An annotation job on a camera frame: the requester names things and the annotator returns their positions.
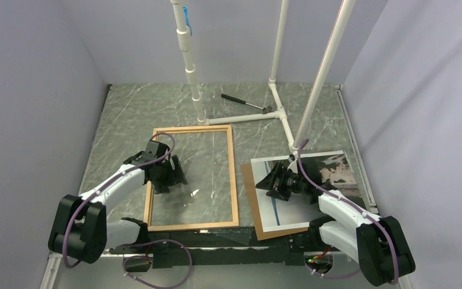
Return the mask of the glossy landscape photo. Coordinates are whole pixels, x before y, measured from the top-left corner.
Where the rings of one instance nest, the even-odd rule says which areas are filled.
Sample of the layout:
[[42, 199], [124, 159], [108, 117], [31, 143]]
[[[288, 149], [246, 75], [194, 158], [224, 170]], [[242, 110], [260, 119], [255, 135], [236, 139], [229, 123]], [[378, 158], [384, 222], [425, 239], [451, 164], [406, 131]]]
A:
[[[313, 182], [327, 190], [338, 190], [357, 205], [365, 206], [344, 151], [303, 154], [301, 160], [305, 172]], [[317, 204], [321, 192], [297, 172], [297, 164], [290, 163], [288, 156], [252, 159], [250, 164], [254, 187], [269, 174], [276, 162], [281, 162], [284, 169], [297, 173], [299, 182], [288, 201], [269, 197], [266, 195], [268, 190], [255, 188], [263, 231], [303, 228], [311, 220], [324, 216]]]

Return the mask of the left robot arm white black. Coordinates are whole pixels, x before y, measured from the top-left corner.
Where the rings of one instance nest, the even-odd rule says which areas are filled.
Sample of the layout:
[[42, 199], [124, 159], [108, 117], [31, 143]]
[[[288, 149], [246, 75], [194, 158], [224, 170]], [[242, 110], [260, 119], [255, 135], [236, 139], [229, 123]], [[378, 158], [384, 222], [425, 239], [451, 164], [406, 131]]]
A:
[[187, 184], [179, 157], [159, 141], [149, 140], [146, 148], [124, 160], [119, 169], [103, 183], [85, 193], [65, 195], [55, 214], [48, 249], [64, 257], [66, 267], [75, 263], [94, 263], [107, 249], [127, 246], [140, 253], [150, 242], [146, 222], [123, 217], [108, 222], [107, 216], [124, 197], [150, 184], [156, 193]]

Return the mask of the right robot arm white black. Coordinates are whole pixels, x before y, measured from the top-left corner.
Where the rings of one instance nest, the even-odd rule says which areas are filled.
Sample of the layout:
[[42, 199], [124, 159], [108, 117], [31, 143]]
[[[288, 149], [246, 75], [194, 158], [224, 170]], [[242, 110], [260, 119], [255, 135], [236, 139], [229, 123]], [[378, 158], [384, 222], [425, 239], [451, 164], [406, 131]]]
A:
[[299, 194], [316, 205], [320, 215], [307, 226], [310, 247], [339, 249], [359, 265], [371, 285], [395, 283], [413, 273], [416, 264], [398, 220], [360, 207], [323, 177], [322, 167], [309, 158], [277, 161], [254, 186], [274, 200], [288, 202]]

